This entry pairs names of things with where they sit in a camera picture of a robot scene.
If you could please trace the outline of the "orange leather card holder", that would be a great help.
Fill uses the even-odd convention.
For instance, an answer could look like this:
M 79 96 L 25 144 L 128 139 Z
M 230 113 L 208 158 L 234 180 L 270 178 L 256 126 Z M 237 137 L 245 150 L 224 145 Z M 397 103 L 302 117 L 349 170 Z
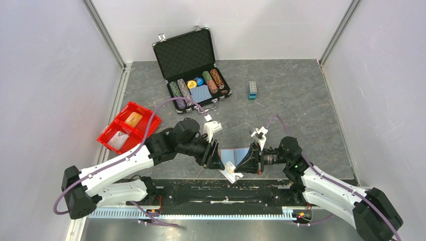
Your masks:
M 236 167 L 245 158 L 248 151 L 249 148 L 219 149 L 219 155 L 223 164 L 230 162 Z

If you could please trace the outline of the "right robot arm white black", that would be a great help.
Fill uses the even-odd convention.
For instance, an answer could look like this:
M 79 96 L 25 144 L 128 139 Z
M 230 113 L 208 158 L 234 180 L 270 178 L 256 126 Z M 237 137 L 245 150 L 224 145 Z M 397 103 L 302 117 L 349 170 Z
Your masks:
M 307 202 L 329 211 L 350 224 L 363 240 L 400 240 L 397 231 L 403 220 L 380 189 L 353 186 L 325 173 L 306 159 L 294 137 L 282 138 L 277 148 L 260 147 L 252 143 L 235 172 L 260 174 L 266 165 L 284 164 L 283 173 L 293 183 L 293 203 Z

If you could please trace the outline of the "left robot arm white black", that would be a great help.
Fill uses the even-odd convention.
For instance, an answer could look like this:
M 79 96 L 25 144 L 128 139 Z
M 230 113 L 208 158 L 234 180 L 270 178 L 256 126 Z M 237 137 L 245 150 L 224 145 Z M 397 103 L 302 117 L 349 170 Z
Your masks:
M 177 154 L 194 157 L 205 169 L 224 170 L 218 153 L 219 143 L 213 138 L 222 130 L 222 124 L 210 120 L 204 123 L 202 133 L 200 129 L 196 120 L 185 118 L 175 127 L 150 135 L 129 151 L 104 163 L 81 170 L 76 166 L 66 168 L 59 200 L 65 201 L 67 210 L 58 211 L 59 202 L 56 201 L 54 213 L 80 219 L 105 205 L 131 201 L 153 204 L 158 198 L 158 190 L 150 177 L 127 183 L 119 180 L 171 161 Z

